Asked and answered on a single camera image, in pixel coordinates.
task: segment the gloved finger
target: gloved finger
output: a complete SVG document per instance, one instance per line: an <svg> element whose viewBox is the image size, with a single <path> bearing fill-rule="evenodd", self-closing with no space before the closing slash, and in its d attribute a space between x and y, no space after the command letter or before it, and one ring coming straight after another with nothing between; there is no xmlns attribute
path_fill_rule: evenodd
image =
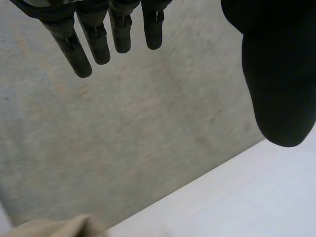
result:
<svg viewBox="0 0 316 237"><path fill-rule="evenodd" d="M172 0L142 0L144 31L149 49L155 50L162 44L163 10Z"/></svg>
<svg viewBox="0 0 316 237"><path fill-rule="evenodd" d="M75 73L85 78L92 69L74 30L74 12L76 5L61 1L11 0L25 14L39 19L51 32Z"/></svg>
<svg viewBox="0 0 316 237"><path fill-rule="evenodd" d="M74 30L74 18L60 22L44 22L78 77L91 75L92 68Z"/></svg>
<svg viewBox="0 0 316 237"><path fill-rule="evenodd" d="M281 28L245 35L242 66L263 135L300 144L316 120L316 4Z"/></svg>
<svg viewBox="0 0 316 237"><path fill-rule="evenodd" d="M107 32L103 24L109 8L109 1L88 0L77 2L78 20L97 64L106 64L111 58Z"/></svg>
<svg viewBox="0 0 316 237"><path fill-rule="evenodd" d="M118 53L127 53L130 50L130 29L132 11L140 0L111 0L109 15L115 49Z"/></svg>

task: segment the tan cloth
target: tan cloth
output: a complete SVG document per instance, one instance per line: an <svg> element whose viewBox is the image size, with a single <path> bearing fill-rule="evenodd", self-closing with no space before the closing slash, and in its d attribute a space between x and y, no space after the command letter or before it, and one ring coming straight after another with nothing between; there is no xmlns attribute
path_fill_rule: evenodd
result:
<svg viewBox="0 0 316 237"><path fill-rule="evenodd" d="M105 237L105 226L90 215L69 221L35 220L14 228L1 237Z"/></svg>

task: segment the concrete surface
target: concrete surface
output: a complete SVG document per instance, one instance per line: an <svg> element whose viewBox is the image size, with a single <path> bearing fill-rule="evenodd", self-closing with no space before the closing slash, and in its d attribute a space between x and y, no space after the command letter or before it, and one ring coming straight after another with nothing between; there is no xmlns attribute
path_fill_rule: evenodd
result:
<svg viewBox="0 0 316 237"><path fill-rule="evenodd" d="M0 199L17 225L95 213L109 226L263 139L241 71L241 35L219 0L175 0L161 49L92 61L80 79L50 33L0 2Z"/></svg>

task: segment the black glove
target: black glove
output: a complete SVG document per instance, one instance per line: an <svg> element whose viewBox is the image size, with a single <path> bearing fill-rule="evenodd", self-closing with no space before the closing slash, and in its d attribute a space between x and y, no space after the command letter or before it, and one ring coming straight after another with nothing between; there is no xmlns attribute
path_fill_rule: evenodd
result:
<svg viewBox="0 0 316 237"><path fill-rule="evenodd" d="M10 0L28 16L39 19L51 32L75 73L91 75L91 65L74 30L74 13L88 41L97 64L110 60L107 32L103 20L110 14L115 48L119 53L130 50L130 14L142 2L146 42L150 49L162 43L163 10L172 0Z"/></svg>
<svg viewBox="0 0 316 237"><path fill-rule="evenodd" d="M244 34L242 68L263 135L300 144L316 119L316 2L222 0Z"/></svg>

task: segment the speckled floor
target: speckled floor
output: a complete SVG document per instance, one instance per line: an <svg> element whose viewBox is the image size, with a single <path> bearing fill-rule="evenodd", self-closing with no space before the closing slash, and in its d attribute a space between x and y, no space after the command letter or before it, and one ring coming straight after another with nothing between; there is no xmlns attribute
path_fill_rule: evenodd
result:
<svg viewBox="0 0 316 237"><path fill-rule="evenodd" d="M132 49L80 79L50 33L0 2L0 199L15 225L95 213L112 226L263 139L241 34L219 0L175 0L161 49Z"/></svg>

